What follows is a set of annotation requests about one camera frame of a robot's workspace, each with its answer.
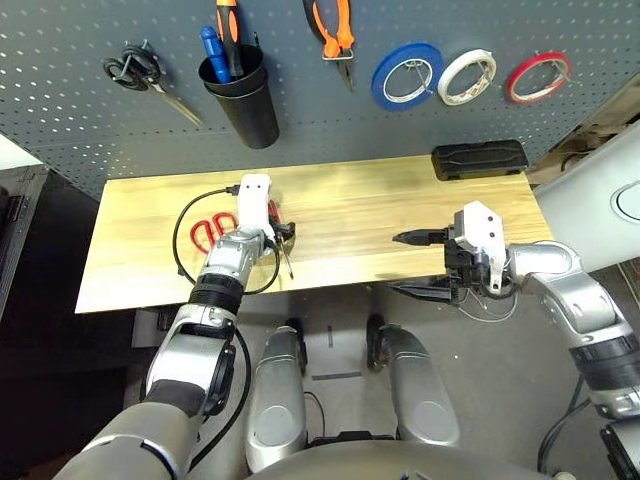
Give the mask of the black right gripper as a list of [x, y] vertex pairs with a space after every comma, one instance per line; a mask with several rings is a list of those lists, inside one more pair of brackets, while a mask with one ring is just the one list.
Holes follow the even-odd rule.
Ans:
[[460, 305], [468, 290], [480, 293], [489, 286], [490, 264], [485, 252], [473, 253], [461, 247], [454, 239], [454, 226], [443, 229], [416, 229], [401, 232], [392, 237], [397, 243], [412, 246], [444, 244], [446, 277], [429, 277], [426, 280], [389, 282], [393, 291], [410, 298]]

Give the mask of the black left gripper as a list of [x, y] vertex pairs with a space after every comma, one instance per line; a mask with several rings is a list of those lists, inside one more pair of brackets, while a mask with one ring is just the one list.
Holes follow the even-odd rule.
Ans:
[[[281, 250], [291, 250], [295, 244], [296, 224], [286, 223], [277, 225], [277, 240]], [[264, 252], [277, 253], [278, 246], [272, 227], [264, 230]]]

